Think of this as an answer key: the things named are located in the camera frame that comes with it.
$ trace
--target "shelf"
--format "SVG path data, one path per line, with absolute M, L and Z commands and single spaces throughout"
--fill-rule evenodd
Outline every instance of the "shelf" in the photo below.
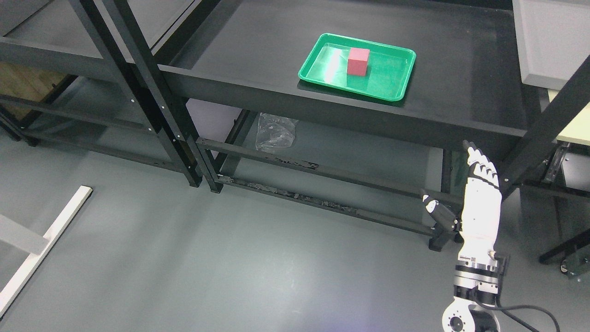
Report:
M 164 35 L 182 13 L 195 3 L 194 0 L 131 0 L 129 5 L 150 47 Z M 106 9 L 99 1 L 97 6 L 103 17 Z M 111 32 L 112 21 L 105 20 Z M 26 19 L 6 37 L 40 44 L 70 48 L 91 56 L 100 57 L 92 39 L 86 33 L 68 0 L 55 0 Z M 127 57 L 128 51 L 118 34 L 114 34 L 119 47 Z
M 2 20 L 0 20 L 0 35 L 9 33 L 49 2 L 50 0 L 9 0 L 0 2 L 0 12 L 4 14 Z
M 417 54 L 400 102 L 300 81 L 319 35 Z M 175 93 L 379 136 L 503 159 L 540 114 L 523 94 L 511 11 L 439 1 L 221 1 L 169 64 Z
M 171 164 L 156 135 L 148 131 L 145 115 L 114 83 L 79 77 L 51 106 L 76 119 L 43 113 L 28 129 L 45 137 L 34 136 L 54 141 L 67 139 L 83 147 L 97 145 L 117 149 Z M 80 121 L 88 117 L 127 124 L 130 128 Z
M 242 147 L 255 149 L 257 124 L 258 120 L 254 121 Z M 308 122 L 297 124 L 296 135 L 292 147 L 275 155 L 440 190 L 443 158 L 440 149 Z M 432 224 L 420 200 L 412 197 L 246 158 L 240 158 L 234 171 L 235 162 L 235 157 L 228 157 L 221 173 L 347 206 Z

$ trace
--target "green tray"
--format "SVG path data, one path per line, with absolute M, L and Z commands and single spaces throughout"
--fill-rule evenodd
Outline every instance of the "green tray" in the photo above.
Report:
M 368 48 L 366 76 L 346 74 L 351 47 Z M 396 102 L 404 97 L 416 52 L 352 37 L 323 34 L 299 70 L 299 78 L 360 95 Z

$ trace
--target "black metal frame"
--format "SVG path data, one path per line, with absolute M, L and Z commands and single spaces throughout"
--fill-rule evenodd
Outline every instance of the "black metal frame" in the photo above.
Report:
M 559 212 L 559 202 L 566 200 L 577 200 L 587 203 L 590 198 L 590 192 L 566 187 L 565 173 L 562 171 L 562 163 L 566 159 L 566 153 L 570 147 L 575 144 L 561 142 L 555 149 L 551 161 L 548 161 L 548 167 L 541 181 L 526 180 L 523 185 L 527 190 L 536 191 L 541 194 L 549 195 L 553 198 L 553 205 L 558 222 L 559 236 L 562 237 L 562 223 Z M 590 271 L 588 257 L 581 257 L 579 250 L 590 245 L 590 229 L 584 230 L 576 236 L 562 242 L 551 250 L 539 256 L 539 262 L 548 264 L 549 260 L 560 253 L 563 254 L 561 269 L 569 278 L 574 278 L 582 273 Z
M 249 127 L 244 127 L 248 119 L 251 119 L 252 113 L 249 112 L 273 110 L 273 114 L 280 116 L 443 148 L 441 192 L 430 191 L 429 194 L 458 210 L 461 207 L 462 199 L 449 194 L 451 153 L 462 149 L 462 138 L 477 141 L 477 145 L 485 150 L 488 156 L 498 161 L 500 178 L 502 179 L 501 190 L 504 197 L 507 197 L 525 179 L 531 168 L 545 160 L 555 147 L 553 140 L 557 133 L 577 115 L 590 98 L 590 91 L 585 86 L 585 83 L 590 80 L 589 59 L 584 61 L 584 64 L 542 114 L 540 111 L 545 101 L 544 96 L 539 94 L 540 90 L 521 85 L 522 94 L 528 96 L 526 103 L 530 104 L 529 107 L 527 106 L 527 110 L 529 108 L 532 110 L 531 112 L 534 113 L 532 118 L 535 119 L 534 122 L 529 119 L 528 130 L 477 121 L 445 120 L 425 114 L 408 116 L 402 109 L 398 113 L 392 113 L 390 106 L 377 103 L 369 104 L 364 98 L 353 100 L 339 96 L 322 97 L 313 92 L 291 95 L 260 84 L 196 74 L 190 70 L 158 64 L 158 62 L 167 63 L 170 61 L 186 43 L 188 38 L 186 32 L 199 28 L 207 21 L 206 19 L 211 16 L 211 13 L 222 12 L 223 8 L 220 9 L 218 4 L 223 7 L 223 5 L 227 5 L 228 1 L 202 1 L 191 13 L 185 15 L 185 20 L 176 25 L 176 31 L 169 33 L 169 38 L 158 46 L 155 56 L 152 55 L 128 3 L 125 0 L 103 0 L 103 2 L 135 64 L 125 61 L 92 0 L 70 0 L 70 3 L 76 9 L 104 59 L 98 59 L 88 54 L 77 54 L 62 48 L 42 47 L 33 43 L 20 43 L 9 38 L 0 38 L 0 54 L 4 53 L 3 56 L 0 56 L 0 60 L 26 62 L 29 65 L 39 65 L 44 68 L 49 67 L 48 69 L 117 82 L 130 99 L 139 102 L 140 108 L 149 119 L 149 125 L 154 128 L 154 131 L 160 133 L 160 141 L 166 150 L 179 156 L 181 164 L 187 167 L 183 169 L 183 172 L 192 184 L 198 183 L 195 176 L 200 178 L 201 175 L 204 175 L 209 187 L 216 193 L 221 191 L 224 184 L 234 185 L 408 229 L 432 236 L 431 249 L 436 250 L 440 250 L 451 237 L 440 228 L 437 229 L 437 226 L 430 228 L 407 220 L 345 207 L 334 202 L 221 175 L 222 166 L 230 159 L 235 162 L 233 157 L 237 156 L 420 198 L 420 188 L 410 185 L 354 174 L 303 160 L 277 157 L 233 144 L 242 135 L 242 128 Z M 463 0 L 447 0 L 445 2 L 465 3 Z M 511 9 L 508 0 L 501 2 L 482 0 L 476 5 Z M 213 27 L 204 29 L 202 32 L 204 34 L 202 38 L 205 40 L 210 40 L 216 33 L 216 29 L 219 27 L 215 24 L 222 24 L 215 22 L 215 18 L 212 21 L 214 22 L 212 23 Z M 34 50 L 33 55 L 27 57 L 27 50 Z M 188 115 L 184 98 L 206 100 L 249 111 L 243 111 L 240 114 L 225 142 L 216 142 L 199 137 Z M 43 105 L 33 106 L 44 107 L 45 111 L 55 114 L 59 112 Z M 129 126 L 129 123 L 113 123 L 107 119 L 96 117 L 86 120 L 115 126 Z M 420 132 L 417 132 L 415 128 L 421 128 Z M 423 135 L 422 132 L 428 132 L 428 135 Z M 217 159 L 213 159 L 211 151 L 220 152 Z
M 262 151 L 250 150 L 239 145 L 213 141 L 205 138 L 198 138 L 195 142 L 196 147 L 202 154 L 211 156 L 211 151 L 218 151 L 225 155 L 238 156 L 254 161 L 264 162 L 271 165 L 289 168 L 310 174 L 321 175 L 324 177 L 333 178 L 336 180 L 364 185 L 366 187 L 375 188 L 383 191 L 388 191 L 404 196 L 414 198 L 421 198 L 421 188 L 397 183 L 384 178 L 374 177 L 370 175 L 357 174 L 338 168 L 319 165 L 313 162 L 304 160 L 297 160 L 289 157 L 276 156 Z M 404 230 L 409 230 L 414 233 L 430 236 L 429 248 L 436 251 L 441 251 L 445 243 L 454 237 L 454 234 L 442 231 L 438 225 L 434 227 L 426 226 L 420 222 L 413 222 L 397 217 L 387 216 L 380 213 L 359 209 L 356 207 L 340 204 L 338 202 L 325 200 L 322 198 L 311 197 L 301 193 L 295 193 L 288 190 L 272 187 L 270 185 L 256 183 L 241 178 L 223 175 L 222 165 L 214 165 L 213 163 L 206 163 L 211 168 L 211 178 L 219 184 L 232 185 L 234 187 L 244 188 L 258 193 L 271 195 L 274 197 L 283 198 L 305 205 L 318 207 L 320 209 L 330 210 L 337 213 L 346 214 L 348 216 L 357 217 L 360 219 L 369 220 L 375 223 L 384 224 Z M 444 204 L 454 207 L 456 210 L 461 209 L 463 199 L 461 197 L 452 196 L 447 193 L 440 193 L 438 191 L 426 190 L 432 197 L 436 198 Z
M 153 100 L 152 95 L 149 91 L 142 88 L 143 82 L 137 79 L 133 66 L 128 64 L 124 59 L 107 28 L 104 19 L 99 14 L 96 5 L 94 3 L 91 4 L 91 1 L 70 1 L 70 4 L 83 23 L 86 32 L 90 34 L 95 46 L 99 49 L 102 58 L 76 54 L 71 52 L 71 50 L 63 50 L 59 47 L 37 45 L 35 43 L 15 41 L 10 38 L 2 37 L 0 38 L 0 50 L 2 50 L 0 51 L 0 53 L 2 53 L 0 56 L 2 58 L 1 60 L 21 63 L 26 66 L 37 66 L 45 69 L 65 71 L 95 79 L 106 79 L 115 82 L 127 97 L 130 105 L 135 107 L 139 112 L 145 114 L 146 122 L 136 123 L 85 113 L 78 110 L 71 112 L 71 110 L 52 105 L 51 103 L 55 101 L 77 77 L 68 75 L 40 102 L 0 95 L 0 104 L 25 107 L 33 110 L 33 112 L 22 121 L 16 121 L 16 119 L 11 117 L 7 112 L 0 112 L 3 120 L 2 127 L 7 129 L 11 137 L 18 139 L 23 138 L 30 145 L 35 145 L 39 139 L 74 145 L 90 151 L 181 172 L 185 174 L 190 185 L 198 186 L 201 182 L 202 174 L 196 167 L 195 158 L 186 150 L 186 145 L 179 142 L 179 140 L 171 134 L 172 131 L 169 129 L 161 112 L 158 111 L 158 106 Z M 155 135 L 172 162 L 104 147 L 80 139 L 27 129 L 42 113 L 87 123 L 95 123 L 101 126 L 122 128 L 126 131 L 135 131 L 146 135 Z

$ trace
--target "black metal post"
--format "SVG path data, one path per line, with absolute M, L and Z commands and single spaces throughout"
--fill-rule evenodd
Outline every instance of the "black metal post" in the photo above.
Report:
M 209 169 L 210 165 L 213 165 L 214 159 L 211 153 L 203 154 L 199 150 L 193 150 L 196 145 L 191 142 L 191 138 L 199 138 L 199 133 L 186 109 L 185 102 L 180 96 L 172 93 L 162 76 L 148 43 L 133 16 L 131 7 L 125 0 L 103 0 L 103 2 L 129 53 L 133 57 L 142 79 L 156 100 L 158 111 L 170 126 L 173 136 L 175 139 L 188 144 L 197 160 L 197 166 L 205 176 L 211 191 L 218 193 L 220 191 L 219 184 L 208 176 L 208 174 L 212 173 L 215 175 L 215 171 L 212 168 Z
M 196 169 L 192 156 L 186 153 L 173 130 L 166 124 L 153 96 L 141 88 L 138 78 L 123 57 L 94 1 L 69 1 L 129 102 L 137 105 L 137 110 L 146 115 L 146 130 L 156 134 L 172 162 L 181 168 L 190 185 L 199 186 L 202 174 Z
M 4 129 L 4 131 L 8 134 L 8 136 L 10 137 L 11 140 L 16 141 L 16 142 L 21 140 L 21 137 L 18 136 L 18 134 L 15 133 L 14 131 L 12 131 L 12 129 L 10 129 L 2 121 L 0 121 L 0 128 Z
M 18 138 L 15 139 L 15 141 L 24 139 L 25 142 L 27 142 L 27 144 L 31 147 L 34 147 L 37 145 L 37 143 L 39 143 L 38 139 L 30 137 L 22 132 L 21 128 L 18 126 L 18 121 L 12 114 L 2 107 L 2 105 L 0 105 L 0 123 L 2 123 L 2 127 L 11 136 L 11 138 Z
M 451 171 L 453 170 L 453 152 L 445 149 L 442 151 L 441 192 L 451 193 Z
M 500 169 L 500 191 L 508 197 L 531 168 L 538 166 L 555 147 L 561 130 L 590 102 L 590 56 L 543 111 L 506 158 Z
M 230 133 L 227 135 L 225 139 L 225 143 L 227 144 L 237 144 L 241 145 L 243 140 L 245 139 L 246 134 L 248 131 L 242 131 L 244 127 L 247 129 L 250 128 L 252 122 L 254 121 L 255 114 L 254 112 L 250 112 L 249 110 L 243 109 L 238 115 L 238 118 L 234 121 L 234 126 L 232 126 Z M 221 167 L 223 166 L 225 160 L 227 159 L 228 154 L 219 152 L 217 157 L 215 158 L 215 171 L 217 173 L 220 172 Z

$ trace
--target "tray rim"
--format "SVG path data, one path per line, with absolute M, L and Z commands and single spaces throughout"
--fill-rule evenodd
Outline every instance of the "tray rim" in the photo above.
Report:
M 324 38 L 326 36 L 341 37 L 341 38 L 345 38 L 345 39 L 348 39 L 348 40 L 361 41 L 361 42 L 369 43 L 369 44 L 373 44 L 373 45 L 379 45 L 379 46 L 384 46 L 384 47 L 388 47 L 388 48 L 397 48 L 399 50 L 409 51 L 409 53 L 411 55 L 411 62 L 409 64 L 408 74 L 403 78 L 404 83 L 403 83 L 403 88 L 402 88 L 401 94 L 399 96 L 395 96 L 393 98 L 376 97 L 374 95 L 369 95 L 367 93 L 363 93 L 363 91 L 361 91 L 361 90 L 350 89 L 350 88 L 345 88 L 345 87 L 339 87 L 337 85 L 326 83 L 326 82 L 321 81 L 321 80 L 309 79 L 306 76 L 304 76 L 302 74 L 303 69 L 307 66 L 307 64 L 309 63 L 309 61 L 311 61 L 311 59 L 312 59 L 312 53 L 316 49 L 316 47 L 319 46 L 320 40 L 322 40 L 322 38 Z M 297 73 L 297 76 L 299 77 L 299 79 L 304 80 L 306 82 L 315 83 L 315 84 L 319 84 L 319 85 L 323 85 L 323 86 L 327 86 L 327 87 L 331 87 L 331 88 L 339 89 L 339 90 L 343 90 L 343 91 L 348 91 L 348 92 L 352 92 L 352 93 L 357 93 L 359 95 L 369 96 L 369 97 L 372 97 L 372 98 L 375 98 L 375 99 L 387 100 L 389 102 L 397 102 L 399 100 L 402 100 L 404 98 L 404 96 L 405 96 L 405 92 L 406 92 L 406 89 L 408 87 L 409 77 L 412 74 L 412 69 L 414 69 L 414 63 L 415 62 L 416 62 L 416 52 L 414 50 L 409 49 L 409 48 L 405 48 L 405 47 L 401 47 L 401 46 L 395 46 L 395 45 L 389 45 L 389 44 L 379 43 L 379 42 L 376 42 L 376 41 L 364 40 L 364 39 L 360 39 L 360 38 L 349 37 L 349 36 L 345 36 L 345 35 L 338 35 L 338 34 L 332 34 L 332 33 L 329 33 L 329 32 L 325 32 L 325 33 L 321 34 L 317 38 L 316 43 L 313 45 L 312 49 L 309 51 L 309 54 L 307 55 L 307 58 L 305 59 L 305 61 L 301 65 L 301 68 L 299 69 L 299 72 Z

